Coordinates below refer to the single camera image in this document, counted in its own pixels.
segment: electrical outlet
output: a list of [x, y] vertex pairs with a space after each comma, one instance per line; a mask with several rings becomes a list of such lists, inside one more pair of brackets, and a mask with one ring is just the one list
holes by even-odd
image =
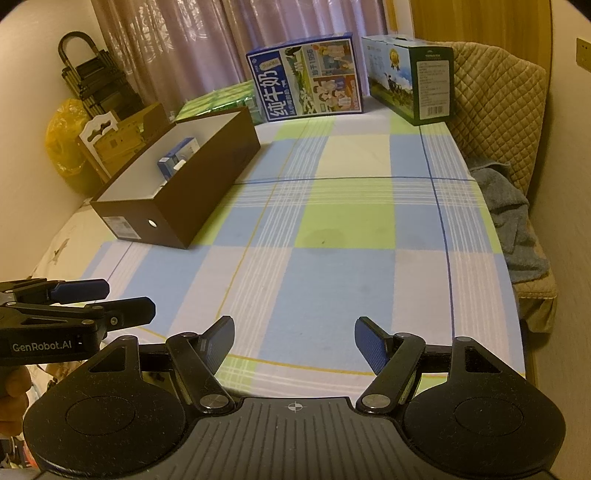
[[591, 43], [577, 38], [577, 65], [591, 72]]

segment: gray towel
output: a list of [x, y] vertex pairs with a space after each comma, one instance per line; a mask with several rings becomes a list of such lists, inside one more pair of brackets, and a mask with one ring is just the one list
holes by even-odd
[[535, 236], [527, 229], [529, 202], [507, 179], [508, 166], [485, 158], [466, 160], [478, 182], [501, 242], [512, 283], [535, 280], [550, 265], [534, 252]]

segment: beige quilted chair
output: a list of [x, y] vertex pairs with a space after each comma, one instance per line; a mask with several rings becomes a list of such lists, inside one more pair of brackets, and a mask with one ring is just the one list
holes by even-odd
[[[509, 179], [527, 194], [544, 119], [545, 70], [499, 47], [445, 45], [453, 47], [455, 57], [456, 114], [447, 126], [457, 146], [464, 158], [486, 157], [508, 164]], [[539, 242], [535, 249], [544, 256]], [[557, 296], [552, 272], [513, 288], [521, 320], [532, 332], [549, 332]]]

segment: human hand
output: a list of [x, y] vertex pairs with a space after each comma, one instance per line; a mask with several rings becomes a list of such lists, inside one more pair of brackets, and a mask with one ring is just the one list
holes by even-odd
[[18, 367], [6, 378], [8, 395], [0, 398], [0, 434], [11, 437], [22, 432], [22, 417], [29, 406], [27, 391], [31, 386], [27, 367]]

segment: curtain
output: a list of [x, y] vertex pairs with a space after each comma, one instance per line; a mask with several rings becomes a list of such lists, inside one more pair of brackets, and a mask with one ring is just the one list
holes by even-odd
[[385, 33], [381, 0], [92, 0], [105, 42], [146, 104], [174, 114], [250, 78], [245, 54], [345, 31]]

